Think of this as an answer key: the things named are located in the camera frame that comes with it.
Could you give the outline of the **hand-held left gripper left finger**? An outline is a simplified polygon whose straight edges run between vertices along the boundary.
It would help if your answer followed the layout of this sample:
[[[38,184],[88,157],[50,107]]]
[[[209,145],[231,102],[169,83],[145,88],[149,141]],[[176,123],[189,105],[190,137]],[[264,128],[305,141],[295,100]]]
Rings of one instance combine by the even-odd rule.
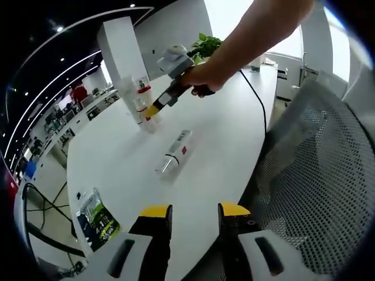
[[[172,205],[152,205],[129,232],[110,238],[89,259],[85,280],[164,280],[171,257]]]

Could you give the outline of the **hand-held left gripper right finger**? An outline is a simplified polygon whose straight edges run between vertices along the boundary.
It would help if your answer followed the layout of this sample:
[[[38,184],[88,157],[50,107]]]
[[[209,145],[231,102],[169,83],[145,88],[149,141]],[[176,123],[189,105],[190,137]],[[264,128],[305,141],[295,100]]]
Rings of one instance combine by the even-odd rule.
[[[301,254],[252,213],[234,203],[218,203],[219,238],[227,280],[319,280]]]

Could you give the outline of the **person's right hand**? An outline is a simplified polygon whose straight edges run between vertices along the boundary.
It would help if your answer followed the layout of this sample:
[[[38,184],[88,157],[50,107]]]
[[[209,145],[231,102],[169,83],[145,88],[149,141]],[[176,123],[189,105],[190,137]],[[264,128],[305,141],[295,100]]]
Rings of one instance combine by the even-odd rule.
[[[229,78],[221,69],[211,66],[210,63],[203,63],[187,70],[181,77],[181,84],[192,86],[192,95],[203,98],[206,94],[199,89],[201,85],[206,85],[210,91],[216,92]]]

